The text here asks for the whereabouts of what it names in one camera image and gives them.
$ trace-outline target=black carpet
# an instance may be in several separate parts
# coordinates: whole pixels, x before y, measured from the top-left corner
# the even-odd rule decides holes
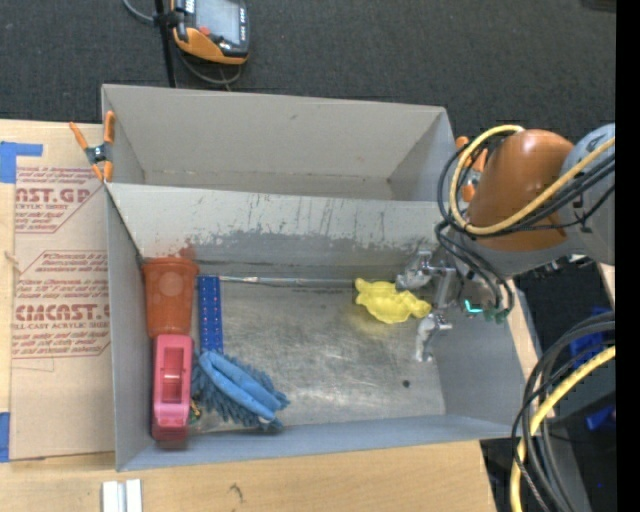
[[[131,3],[153,12],[153,0]],[[444,106],[455,136],[516,122],[577,142],[616,120],[615,1],[247,5],[251,56],[236,91]],[[168,86],[158,29],[120,0],[0,0],[0,8],[1,118],[100,122],[103,83]],[[179,87],[208,87],[179,61],[175,68]],[[518,283],[543,345],[607,304],[593,265]],[[492,471],[504,469],[499,447],[485,449]],[[504,499],[497,505],[508,510]]]

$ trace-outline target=yellow cable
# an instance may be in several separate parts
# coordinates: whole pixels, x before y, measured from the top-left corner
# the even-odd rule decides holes
[[[538,430],[538,427],[547,416],[549,411],[582,379],[584,379],[589,373],[594,371],[596,368],[602,366],[607,361],[613,359],[616,355],[616,347],[615,345],[609,347],[606,350],[596,354],[594,357],[589,359],[586,363],[584,363],[580,368],[578,368],[575,372],[569,375],[566,379],[564,379],[560,385],[547,397],[547,399],[540,405],[536,413],[531,418],[531,422],[529,425],[529,429],[531,431],[531,435],[535,434]],[[520,440],[518,443],[518,456],[520,460],[524,462],[524,458],[527,453],[527,448],[524,439]],[[518,464],[514,461],[511,467],[511,486],[510,486],[510,498],[511,498],[511,508],[513,512],[522,512],[522,503],[520,501],[520,477],[522,476],[522,472],[518,467]]]
[[[593,162],[593,160],[595,160],[598,156],[600,156],[607,149],[609,149],[611,146],[613,146],[615,144],[615,142],[616,142],[616,138],[615,137],[611,137],[608,141],[606,141],[603,144],[601,144],[600,146],[598,146],[595,150],[593,150],[591,153],[589,153],[585,158],[583,158],[576,165],[574,165],[569,171],[567,171],[567,173],[565,173],[560,178],[558,178],[552,185],[550,185],[536,199],[531,201],[528,205],[526,205],[520,211],[514,213],[508,219],[505,219],[505,220],[503,220],[501,222],[498,222],[496,224],[493,224],[491,226],[485,226],[485,227],[474,226],[473,224],[468,223],[462,217],[462,214],[460,213],[460,210],[458,209],[458,206],[456,204],[457,203],[456,196],[458,194],[458,190],[457,190],[456,184],[458,183],[459,176],[460,176],[460,174],[462,172],[462,169],[464,168],[464,162],[467,161],[467,159],[469,158],[470,154],[482,142],[484,142],[487,138],[491,137],[492,135],[495,135],[497,133],[502,133],[502,132],[505,132],[505,131],[518,132],[518,131],[521,131],[523,129],[524,128],[521,128],[519,126],[504,125],[504,126],[498,126],[498,127],[493,128],[491,130],[488,130],[485,133],[483,133],[482,135],[480,135],[476,140],[474,140],[471,143],[471,145],[469,145],[469,147],[465,151],[463,151],[462,154],[460,155],[460,159],[458,161],[458,165],[456,166],[456,169],[454,171],[453,177],[451,179],[452,186],[449,189],[449,205],[451,207],[451,213],[453,214],[453,217],[456,220],[456,222],[458,222],[458,224],[460,224],[468,233],[471,233],[471,234],[474,234],[474,235],[492,235],[494,233],[497,233],[498,231],[501,231],[503,229],[506,229],[506,228],[509,228],[509,227],[513,226],[516,222],[520,221],[521,219],[523,219],[524,217],[529,215],[533,210],[535,210],[542,203],[547,201],[553,194],[555,194],[560,188],[562,188],[567,182],[569,182],[569,180],[573,179],[577,174],[582,172],[582,170],[586,166],[588,166],[591,162]]]
[[[458,179],[460,178],[460,174],[462,173],[462,169],[465,166],[465,163],[469,160],[471,153],[473,153],[476,148],[482,144],[489,137],[493,137],[494,135],[498,135],[500,133],[511,133],[511,132],[521,132],[524,130],[522,126],[518,126],[515,124],[505,124],[501,126],[496,126],[495,128],[490,128],[486,132],[482,133],[478,137],[474,139],[474,141],[467,146],[460,156],[458,157],[458,165],[456,166],[456,170],[453,172],[453,177],[451,178],[452,186],[449,188],[449,206],[451,207],[451,212],[453,213],[454,218],[458,222],[458,224],[464,226],[465,220],[462,218],[460,214],[460,210],[458,210],[457,205],[457,195],[458,195]]]

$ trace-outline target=green light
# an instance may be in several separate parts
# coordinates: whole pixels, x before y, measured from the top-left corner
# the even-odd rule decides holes
[[[477,315],[478,313],[482,313],[482,308],[472,307],[471,302],[469,302],[469,299],[464,300],[464,307],[467,308],[467,311],[469,313],[473,313],[474,315]]]

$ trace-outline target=orange cup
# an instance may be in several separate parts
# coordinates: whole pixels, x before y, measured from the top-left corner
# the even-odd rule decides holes
[[[154,258],[142,265],[142,272],[149,337],[189,335],[198,265],[185,258]]]

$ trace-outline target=yellow plush toy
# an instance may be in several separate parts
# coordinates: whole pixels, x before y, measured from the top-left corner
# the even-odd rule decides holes
[[[424,318],[431,311],[431,304],[418,299],[408,290],[398,292],[393,283],[369,283],[358,278],[355,286],[358,290],[356,304],[366,307],[371,315],[386,324],[404,322],[410,315]]]

